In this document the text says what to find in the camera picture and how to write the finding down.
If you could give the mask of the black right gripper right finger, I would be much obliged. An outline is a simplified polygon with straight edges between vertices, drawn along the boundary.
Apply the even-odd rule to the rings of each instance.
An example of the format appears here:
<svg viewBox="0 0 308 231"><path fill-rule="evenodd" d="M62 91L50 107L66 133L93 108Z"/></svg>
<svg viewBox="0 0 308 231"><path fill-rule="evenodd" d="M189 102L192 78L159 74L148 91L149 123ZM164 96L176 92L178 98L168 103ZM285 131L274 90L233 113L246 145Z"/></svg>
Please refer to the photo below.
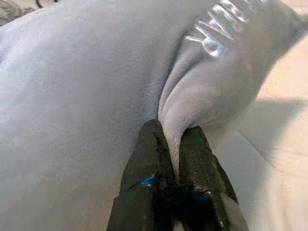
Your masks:
<svg viewBox="0 0 308 231"><path fill-rule="evenodd" d="M187 129L180 142L180 184L191 191L181 221L190 231L247 231L233 186L200 127Z"/></svg>

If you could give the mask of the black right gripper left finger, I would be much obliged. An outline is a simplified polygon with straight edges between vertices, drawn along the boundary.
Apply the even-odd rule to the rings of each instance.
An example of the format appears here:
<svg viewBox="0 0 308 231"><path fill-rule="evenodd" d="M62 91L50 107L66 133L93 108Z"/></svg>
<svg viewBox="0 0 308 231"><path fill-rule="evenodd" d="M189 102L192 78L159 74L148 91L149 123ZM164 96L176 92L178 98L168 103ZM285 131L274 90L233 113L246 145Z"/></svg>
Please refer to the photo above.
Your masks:
<svg viewBox="0 0 308 231"><path fill-rule="evenodd" d="M158 120L141 128L113 201L109 231L170 231L174 216L166 186L176 185L169 148Z"/></svg>

